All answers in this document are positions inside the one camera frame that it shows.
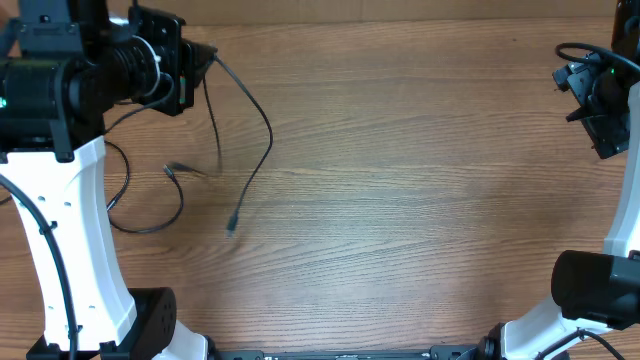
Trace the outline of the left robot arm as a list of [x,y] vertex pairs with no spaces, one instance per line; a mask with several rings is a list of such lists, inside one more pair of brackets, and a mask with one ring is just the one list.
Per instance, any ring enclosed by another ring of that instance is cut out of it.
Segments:
[[104,189],[104,115],[117,103],[169,116],[194,102],[216,51],[180,17],[133,4],[22,1],[1,34],[1,183],[19,212],[43,303],[31,359],[211,359],[172,290],[130,288]]

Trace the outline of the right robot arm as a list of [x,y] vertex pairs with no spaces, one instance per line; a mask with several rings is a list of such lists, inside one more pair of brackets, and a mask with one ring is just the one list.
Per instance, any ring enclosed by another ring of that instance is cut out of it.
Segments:
[[609,49],[568,55],[576,23],[547,30],[551,78],[503,94],[519,166],[480,204],[501,311],[490,359],[552,359],[639,320],[639,5],[617,3]]

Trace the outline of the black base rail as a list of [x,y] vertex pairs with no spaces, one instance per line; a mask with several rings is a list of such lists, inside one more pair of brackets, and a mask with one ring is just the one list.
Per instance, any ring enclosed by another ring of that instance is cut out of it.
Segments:
[[219,351],[211,360],[471,360],[476,345],[434,345],[418,350],[317,351],[268,353],[259,350]]

